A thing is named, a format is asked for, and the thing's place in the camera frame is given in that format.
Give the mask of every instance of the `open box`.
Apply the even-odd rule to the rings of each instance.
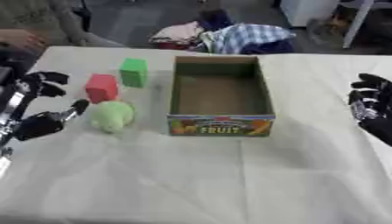
[[[274,120],[257,57],[176,58],[172,135],[265,137]]]

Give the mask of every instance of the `green plush toy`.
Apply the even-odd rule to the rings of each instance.
[[[108,133],[116,133],[133,121],[135,110],[121,101],[104,101],[95,106],[91,115],[93,127]]]

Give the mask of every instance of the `floor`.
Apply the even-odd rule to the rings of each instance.
[[[169,25],[193,21],[204,9],[222,8],[235,22],[279,25],[289,28],[283,13],[271,8],[273,0],[87,0],[93,12],[91,31],[129,47],[150,48],[148,38]],[[350,50],[315,45],[305,30],[293,30],[293,45],[298,53],[375,53],[374,48]]]

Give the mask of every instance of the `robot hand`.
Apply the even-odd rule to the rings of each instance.
[[[392,146],[392,82],[367,73],[360,79],[349,95],[353,116],[365,131]]]
[[[0,94],[0,151],[10,155],[4,146],[13,138],[20,141],[50,135],[63,130],[65,124],[80,116],[88,101],[79,100],[64,112],[43,112],[23,119],[30,103],[40,96],[65,95],[60,87],[68,82],[68,75],[54,72],[30,73],[5,87]]]

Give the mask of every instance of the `white furniture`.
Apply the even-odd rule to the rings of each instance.
[[[291,26],[304,27],[313,18],[331,16],[340,0],[282,0],[281,9]]]
[[[374,9],[392,9],[392,3],[379,2],[376,0],[356,0],[351,3],[343,3],[348,8],[359,9],[353,23],[345,36],[343,48],[348,48],[353,43],[353,40],[365,21],[368,13]]]
[[[392,223],[392,150],[347,106],[358,73],[392,80],[392,57],[260,56],[277,117],[271,136],[227,138],[165,134],[176,55],[202,54],[50,48],[34,70],[71,74],[67,95],[37,99],[28,113],[65,109],[90,74],[116,74],[127,57],[147,60],[148,83],[120,88],[136,108],[121,134],[92,129],[90,108],[56,135],[13,143],[0,222]]]

